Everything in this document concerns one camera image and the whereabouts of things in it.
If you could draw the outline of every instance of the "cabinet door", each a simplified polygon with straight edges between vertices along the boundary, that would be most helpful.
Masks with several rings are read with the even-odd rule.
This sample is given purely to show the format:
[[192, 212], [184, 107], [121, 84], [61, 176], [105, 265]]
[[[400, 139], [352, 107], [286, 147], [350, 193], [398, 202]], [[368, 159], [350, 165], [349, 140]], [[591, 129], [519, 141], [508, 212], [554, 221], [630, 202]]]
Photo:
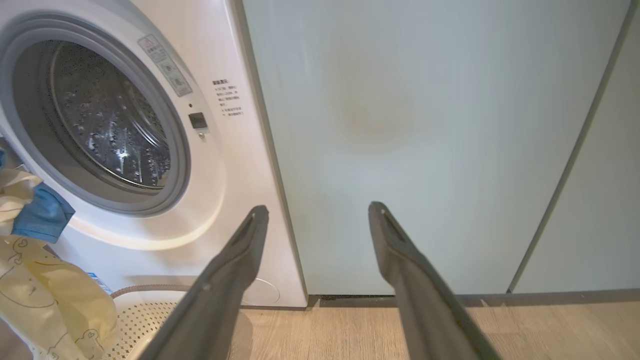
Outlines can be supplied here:
[[380, 200], [456, 293], [504, 293], [626, 0], [245, 0], [307, 290], [387, 294]]
[[640, 288], [640, 19], [514, 291]]

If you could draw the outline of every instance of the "washing machine door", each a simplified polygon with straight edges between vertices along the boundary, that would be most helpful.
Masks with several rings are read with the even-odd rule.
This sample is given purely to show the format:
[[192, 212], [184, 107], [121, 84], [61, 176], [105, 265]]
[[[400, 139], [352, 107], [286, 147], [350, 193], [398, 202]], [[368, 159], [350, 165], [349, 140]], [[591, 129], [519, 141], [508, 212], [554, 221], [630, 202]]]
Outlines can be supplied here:
[[71, 18], [36, 16], [4, 34], [0, 79], [19, 142], [69, 192], [136, 215], [183, 193], [189, 151], [179, 117], [120, 42]]

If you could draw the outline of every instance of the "yellow fabric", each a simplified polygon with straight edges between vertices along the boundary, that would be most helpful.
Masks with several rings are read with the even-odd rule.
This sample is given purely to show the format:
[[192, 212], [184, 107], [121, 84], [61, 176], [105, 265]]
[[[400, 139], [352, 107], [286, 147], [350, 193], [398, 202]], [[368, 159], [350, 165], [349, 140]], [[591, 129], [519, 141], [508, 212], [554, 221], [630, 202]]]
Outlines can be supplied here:
[[3, 233], [40, 183], [6, 171], [13, 170], [0, 170], [0, 317], [34, 359], [98, 360], [119, 340], [115, 304], [84, 271], [43, 249], [46, 242]]

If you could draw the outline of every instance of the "warning label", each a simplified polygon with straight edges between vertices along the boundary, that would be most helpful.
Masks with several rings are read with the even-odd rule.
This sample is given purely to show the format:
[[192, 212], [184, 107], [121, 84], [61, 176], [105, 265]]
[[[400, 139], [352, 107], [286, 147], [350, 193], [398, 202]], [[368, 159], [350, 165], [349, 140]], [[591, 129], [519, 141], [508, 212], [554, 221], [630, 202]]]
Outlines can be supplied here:
[[236, 117], [244, 115], [242, 106], [240, 106], [240, 95], [237, 86], [231, 84], [228, 79], [214, 80], [213, 85], [216, 87], [216, 97], [218, 104], [222, 108], [222, 116]]
[[164, 74], [164, 77], [169, 81], [178, 96], [193, 92], [178, 66], [175, 65], [175, 62], [169, 57], [154, 35], [147, 35], [141, 38], [138, 40], [138, 44], [147, 52], [151, 60], [156, 63], [156, 66]]

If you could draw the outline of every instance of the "washing machine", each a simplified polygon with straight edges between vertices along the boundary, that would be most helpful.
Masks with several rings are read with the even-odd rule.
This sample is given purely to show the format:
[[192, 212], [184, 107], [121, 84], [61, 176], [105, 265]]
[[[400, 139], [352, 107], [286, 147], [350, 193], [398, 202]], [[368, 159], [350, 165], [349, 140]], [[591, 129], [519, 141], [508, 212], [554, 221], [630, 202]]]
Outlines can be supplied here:
[[0, 0], [0, 129], [76, 214], [62, 259], [108, 291], [190, 285], [252, 207], [243, 304], [307, 305], [241, 3]]

